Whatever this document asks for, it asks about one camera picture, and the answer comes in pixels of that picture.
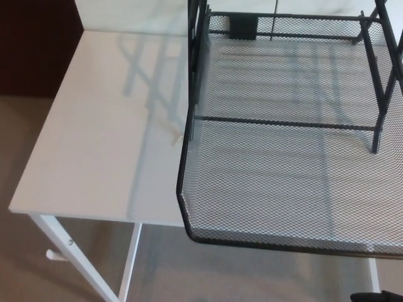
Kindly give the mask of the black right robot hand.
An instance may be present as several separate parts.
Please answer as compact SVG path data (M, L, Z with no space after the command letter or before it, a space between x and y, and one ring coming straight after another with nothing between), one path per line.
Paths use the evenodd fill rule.
M352 302L403 302L403 296L381 291L380 293L354 293L350 295Z

